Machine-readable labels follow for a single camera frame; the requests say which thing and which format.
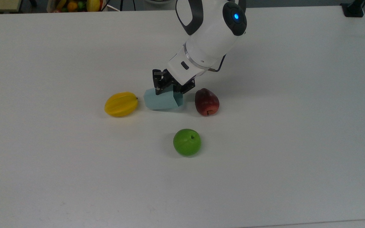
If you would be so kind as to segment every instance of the white table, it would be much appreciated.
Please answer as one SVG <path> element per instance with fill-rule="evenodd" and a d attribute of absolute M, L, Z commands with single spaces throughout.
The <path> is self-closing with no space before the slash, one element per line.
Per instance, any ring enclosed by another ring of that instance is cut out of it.
<path fill-rule="evenodd" d="M 247 9 L 184 108 L 143 94 L 187 39 L 173 11 L 0 15 L 0 228 L 234 228 L 365 219 L 365 17 Z M 195 110 L 213 91 L 217 115 Z M 113 94 L 135 93 L 112 118 Z M 182 128 L 201 152 L 179 156 Z"/>

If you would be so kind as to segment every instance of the black cable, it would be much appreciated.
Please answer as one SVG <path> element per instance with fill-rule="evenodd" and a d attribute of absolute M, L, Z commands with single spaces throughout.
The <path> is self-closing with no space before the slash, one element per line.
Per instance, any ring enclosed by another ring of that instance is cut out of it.
<path fill-rule="evenodd" d="M 105 6 L 103 6 L 103 8 L 100 10 L 101 12 L 105 9 L 105 7 L 108 5 L 108 3 L 110 2 L 111 0 L 107 0 L 107 3 L 105 4 Z"/>
<path fill-rule="evenodd" d="M 223 56 L 223 58 L 221 60 L 221 63 L 219 64 L 219 68 L 217 70 L 215 70 L 215 69 L 208 69 L 208 70 L 209 71 L 212 71 L 212 72 L 218 72 L 221 69 L 221 66 L 222 66 L 223 60 L 225 59 L 225 56 L 226 55 Z"/>

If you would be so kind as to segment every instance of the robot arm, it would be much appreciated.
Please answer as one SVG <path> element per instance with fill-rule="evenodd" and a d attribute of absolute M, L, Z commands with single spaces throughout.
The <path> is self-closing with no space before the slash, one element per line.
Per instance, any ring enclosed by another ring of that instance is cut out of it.
<path fill-rule="evenodd" d="M 245 0 L 180 0 L 176 13 L 190 37 L 168 62 L 164 71 L 153 70 L 156 94 L 173 85 L 174 92 L 186 93 L 194 78 L 204 74 L 232 49 L 245 33 Z"/>

